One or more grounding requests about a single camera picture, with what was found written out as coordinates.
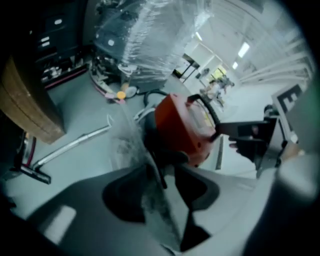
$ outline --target window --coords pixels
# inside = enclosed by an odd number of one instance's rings
[[[222,67],[222,65],[220,65],[212,74],[211,74],[211,80],[213,79],[218,79],[220,77],[222,77],[223,75],[225,75],[227,73],[227,71]]]

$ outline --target cable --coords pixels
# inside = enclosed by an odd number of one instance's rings
[[[38,169],[40,168],[42,165],[46,164],[47,162],[51,161],[52,159],[60,156],[61,154],[69,151],[70,149],[80,145],[81,143],[91,139],[91,138],[94,138],[94,137],[97,137],[99,135],[102,135],[104,133],[106,133],[109,129],[111,128],[111,126],[107,125],[105,127],[102,127],[98,130],[95,130],[93,132],[90,132],[88,134],[84,134],[82,135],[81,137],[77,138],[76,140],[68,143],[67,145],[64,145],[62,147],[60,147],[59,149],[51,152],[50,154],[48,154],[47,156],[43,157],[42,159],[38,160],[37,162],[35,162],[33,165],[32,165],[32,169]]]
[[[156,109],[154,107],[149,108],[148,110],[146,110],[145,112],[142,113],[142,115],[139,117],[139,119],[136,121],[137,123],[139,123],[143,118],[145,118],[149,113],[154,112]]]
[[[29,154],[29,157],[28,157],[28,161],[27,161],[26,164],[25,164],[27,167],[30,166],[31,161],[32,161],[32,158],[34,157],[35,148],[36,148],[36,142],[37,142],[36,137],[33,137],[33,138],[32,138],[31,151],[30,151],[30,154]]]
[[[146,109],[145,108],[143,108],[143,109],[141,109],[138,113],[136,113],[135,115],[134,115],[134,117],[133,117],[133,120],[138,120],[139,119],[139,116],[145,111]]]
[[[110,121],[112,121],[112,123],[114,122],[114,119],[112,118],[112,116],[111,115],[109,115],[109,114],[107,114],[106,115],[106,122],[107,122],[107,124],[108,124],[108,126],[112,126],[112,124],[111,124],[111,122]]]
[[[166,93],[166,92],[164,92],[162,90],[150,90],[150,91],[148,91],[143,97],[143,104],[144,104],[145,107],[149,104],[148,97],[149,97],[150,94],[161,94],[161,95],[164,95],[164,96],[168,95],[168,93]]]

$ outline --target fluorescent light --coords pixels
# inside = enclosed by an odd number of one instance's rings
[[[249,50],[249,48],[250,48],[249,44],[244,42],[240,51],[238,52],[239,57],[242,58],[246,54],[246,52]]]
[[[47,37],[44,37],[44,38],[42,38],[41,39],[41,42],[45,42],[45,41],[48,41],[50,38],[49,38],[49,36],[47,36]]]
[[[201,38],[201,36],[199,35],[199,33],[198,33],[198,32],[195,32],[195,34],[196,34],[196,36],[199,38],[199,40],[202,41],[202,38]]]
[[[235,70],[238,67],[238,63],[234,62],[232,68]]]
[[[50,42],[44,42],[43,44],[41,44],[42,47],[46,47],[48,45],[50,45]]]

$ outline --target plastic wrap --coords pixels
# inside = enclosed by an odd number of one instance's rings
[[[139,82],[164,81],[209,18],[211,0],[126,0],[105,7],[95,45]]]
[[[113,170],[128,168],[146,162],[147,149],[143,143],[141,128],[133,119],[126,104],[119,105],[109,133],[111,136]]]

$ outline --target white ceiling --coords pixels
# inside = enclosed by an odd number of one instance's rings
[[[201,42],[229,67],[243,84],[304,81],[315,70],[306,42],[288,12],[273,0],[212,0],[213,17],[198,31]],[[243,58],[238,52],[250,45]]]

